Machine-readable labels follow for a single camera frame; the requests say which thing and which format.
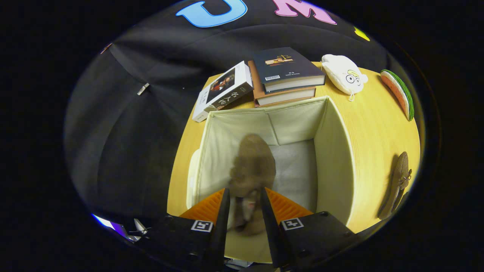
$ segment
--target yellow table surface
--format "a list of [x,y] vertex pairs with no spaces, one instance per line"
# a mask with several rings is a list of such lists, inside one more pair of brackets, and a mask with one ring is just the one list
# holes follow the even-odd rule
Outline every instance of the yellow table surface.
[[[321,67],[320,62],[314,65]],[[420,139],[415,119],[408,121],[396,98],[381,81],[380,74],[360,68],[368,76],[363,90],[353,102],[326,77],[316,88],[316,97],[328,95],[336,104],[348,130],[355,157],[356,177],[353,213],[348,228],[360,232],[380,221],[377,217],[392,166],[403,152],[408,153],[408,167],[416,176],[420,165]],[[218,76],[211,76],[205,86]],[[248,94],[225,109],[254,108],[253,95]],[[192,120],[193,109],[185,126],[175,157],[168,190],[167,212],[178,216],[187,210],[186,190],[192,154],[200,148],[205,121]],[[408,191],[413,184],[409,181]]]

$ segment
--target pink letter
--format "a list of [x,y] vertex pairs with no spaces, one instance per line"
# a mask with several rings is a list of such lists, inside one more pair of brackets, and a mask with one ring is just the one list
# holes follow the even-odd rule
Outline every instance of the pink letter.
[[335,25],[336,22],[331,19],[331,17],[326,13],[325,10],[322,8],[316,7],[311,5],[310,3],[301,1],[297,2],[296,0],[273,0],[277,6],[277,10],[275,13],[279,16],[297,16],[297,12],[292,11],[289,6],[293,9],[297,10],[301,13],[304,17],[309,18],[311,15],[311,10],[314,12],[314,18],[321,22],[329,23]]

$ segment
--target blue letter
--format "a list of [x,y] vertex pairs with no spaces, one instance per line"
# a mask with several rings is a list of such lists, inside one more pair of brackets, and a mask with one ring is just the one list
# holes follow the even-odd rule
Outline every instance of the blue letter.
[[230,6],[230,11],[225,14],[211,15],[202,5],[204,1],[196,2],[176,13],[182,15],[192,25],[199,28],[220,26],[237,20],[247,12],[247,6],[242,0],[224,0]]

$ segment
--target orange gripper pad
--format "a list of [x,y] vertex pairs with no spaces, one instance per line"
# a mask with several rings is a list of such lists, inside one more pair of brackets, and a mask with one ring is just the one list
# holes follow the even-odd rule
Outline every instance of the orange gripper pad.
[[217,223],[218,210],[222,203],[222,196],[224,195],[225,188],[211,194],[206,199],[200,201],[195,206],[182,213],[179,217],[192,219],[212,221],[215,225]]
[[312,215],[313,212],[308,211],[303,206],[290,200],[289,198],[276,193],[269,188],[265,188],[269,201],[271,202],[272,211],[279,225],[281,221]]

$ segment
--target stack of books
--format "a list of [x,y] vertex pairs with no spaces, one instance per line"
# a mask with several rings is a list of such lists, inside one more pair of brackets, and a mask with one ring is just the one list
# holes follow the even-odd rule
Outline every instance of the stack of books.
[[325,81],[322,70],[290,47],[260,51],[248,65],[255,107],[312,98]]
[[211,82],[199,94],[192,119],[201,122],[248,93],[255,107],[312,98],[325,74],[290,47],[263,50],[254,60],[241,61]]

